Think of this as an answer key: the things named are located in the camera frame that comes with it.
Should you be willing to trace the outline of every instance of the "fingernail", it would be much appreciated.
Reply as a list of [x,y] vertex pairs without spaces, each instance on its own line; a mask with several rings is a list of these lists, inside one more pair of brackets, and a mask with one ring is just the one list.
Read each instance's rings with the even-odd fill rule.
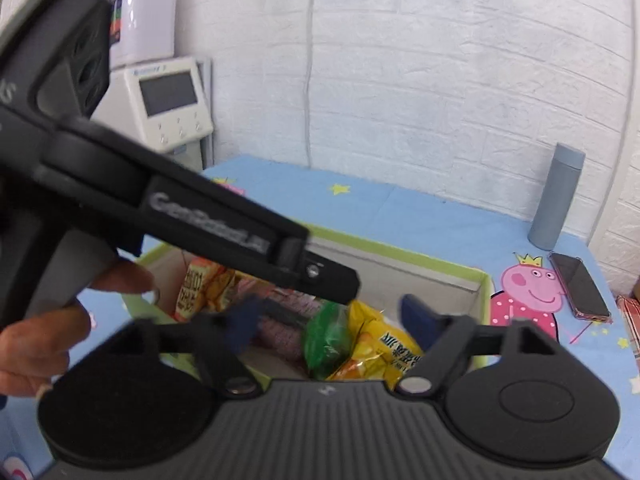
[[44,394],[46,394],[47,392],[50,392],[52,389],[53,389],[53,386],[51,384],[41,384],[40,387],[38,388],[38,391],[36,392],[36,400],[38,402],[42,400],[42,397],[44,396]]

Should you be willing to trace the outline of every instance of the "smartphone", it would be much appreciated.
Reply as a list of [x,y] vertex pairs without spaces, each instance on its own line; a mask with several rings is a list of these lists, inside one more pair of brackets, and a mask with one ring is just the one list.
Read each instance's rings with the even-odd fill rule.
[[549,259],[558,273],[574,316],[589,321],[609,322],[611,313],[580,258],[550,253]]

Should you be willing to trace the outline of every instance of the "cartoon smile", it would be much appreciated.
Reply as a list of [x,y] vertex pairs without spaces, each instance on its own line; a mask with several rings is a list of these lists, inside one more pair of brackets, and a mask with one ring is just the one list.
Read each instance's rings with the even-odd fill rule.
[[538,301],[542,301],[542,303],[555,303],[556,302],[556,297],[554,296],[551,301],[547,301],[547,300],[543,300],[542,298],[537,297],[533,292],[529,291],[529,294],[532,295],[532,297],[534,297],[536,300]]

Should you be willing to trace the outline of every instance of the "white brick wall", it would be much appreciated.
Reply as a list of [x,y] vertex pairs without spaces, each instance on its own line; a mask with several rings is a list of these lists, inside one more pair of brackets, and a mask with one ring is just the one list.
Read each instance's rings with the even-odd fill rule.
[[[219,160],[309,163],[311,63],[313,167],[529,219],[562,141],[587,154],[566,228],[589,235],[625,126],[630,0],[310,1],[178,0],[178,54],[214,60]],[[640,150],[634,168],[602,256],[614,288],[640,271]]]

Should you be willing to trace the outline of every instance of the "machine display screen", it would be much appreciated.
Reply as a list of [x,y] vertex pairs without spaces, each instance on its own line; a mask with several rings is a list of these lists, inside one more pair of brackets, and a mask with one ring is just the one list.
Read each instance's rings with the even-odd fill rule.
[[189,70],[141,79],[140,91],[148,117],[198,102]]

